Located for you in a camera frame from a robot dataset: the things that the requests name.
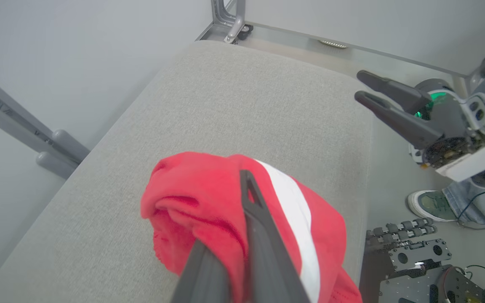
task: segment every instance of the green sneaker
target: green sneaker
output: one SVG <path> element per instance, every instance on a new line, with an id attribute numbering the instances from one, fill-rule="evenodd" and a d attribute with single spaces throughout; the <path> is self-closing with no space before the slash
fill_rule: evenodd
<path id="1" fill-rule="evenodd" d="M 421 218 L 429 217 L 436 222 L 457 221 L 445 194 L 440 190 L 421 190 L 408 196 L 410 210 Z"/>

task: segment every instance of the red towel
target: red towel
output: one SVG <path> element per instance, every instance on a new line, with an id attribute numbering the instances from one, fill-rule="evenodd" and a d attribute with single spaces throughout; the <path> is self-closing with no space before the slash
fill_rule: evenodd
<path id="1" fill-rule="evenodd" d="M 345 223 L 323 198 L 254 159 L 182 153 L 154 168 L 141 215 L 154 229 L 156 257 L 180 275 L 196 238 L 227 268 L 234 303 L 246 298 L 246 222 L 239 171 L 249 170 L 267 203 L 311 303 L 361 303 L 342 268 Z"/>

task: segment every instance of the metal bracket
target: metal bracket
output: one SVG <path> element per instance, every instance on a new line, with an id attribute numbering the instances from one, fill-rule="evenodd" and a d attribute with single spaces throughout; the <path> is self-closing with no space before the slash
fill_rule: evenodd
<path id="1" fill-rule="evenodd" d="M 232 27 L 235 23 L 235 16 L 227 12 L 223 0 L 211 0 L 213 9 L 213 23 Z"/>
<path id="2" fill-rule="evenodd" d="M 245 15 L 245 7 L 246 7 L 246 0 L 237 0 L 237 12 L 235 15 L 235 22 L 233 26 L 227 33 L 226 38 L 224 38 L 224 42 L 226 43 L 234 43 L 237 35 L 244 27 L 244 15 Z"/>
<path id="3" fill-rule="evenodd" d="M 434 263 L 450 260 L 452 253 L 448 251 L 446 242 L 437 239 L 411 243 L 403 248 L 392 249 L 389 257 L 394 265 L 394 271 L 416 268 L 416 263 L 431 259 Z"/>

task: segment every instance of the gray cushion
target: gray cushion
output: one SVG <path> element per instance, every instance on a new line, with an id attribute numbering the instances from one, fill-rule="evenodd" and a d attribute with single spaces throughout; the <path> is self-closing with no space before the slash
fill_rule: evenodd
<path id="1" fill-rule="evenodd" d="M 358 282 L 371 117 L 358 81 L 220 42 L 176 56 L 91 151 L 0 269 L 0 302 L 167 302 L 140 198 L 154 164 L 194 150 L 244 154 L 312 188 L 345 218 Z"/>

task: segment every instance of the gray wall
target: gray wall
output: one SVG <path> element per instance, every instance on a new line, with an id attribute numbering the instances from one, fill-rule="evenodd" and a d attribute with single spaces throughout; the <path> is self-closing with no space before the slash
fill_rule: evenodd
<path id="1" fill-rule="evenodd" d="M 0 0 L 0 87 L 92 149 L 211 11 L 210 0 Z M 0 130 L 0 266 L 63 183 Z"/>
<path id="2" fill-rule="evenodd" d="M 246 0 L 246 19 L 458 75 L 485 57 L 485 0 Z"/>

